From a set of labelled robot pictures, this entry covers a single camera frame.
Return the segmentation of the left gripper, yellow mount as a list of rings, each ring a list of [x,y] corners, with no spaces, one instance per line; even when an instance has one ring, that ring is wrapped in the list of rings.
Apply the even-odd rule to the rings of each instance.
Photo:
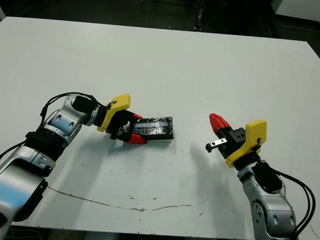
[[[142,136],[124,132],[124,126],[129,122],[135,123],[143,119],[142,116],[127,110],[130,105],[131,96],[125,93],[114,97],[107,105],[100,106],[96,116],[97,130],[110,134],[112,140],[118,139],[134,145],[146,144],[147,140]]]

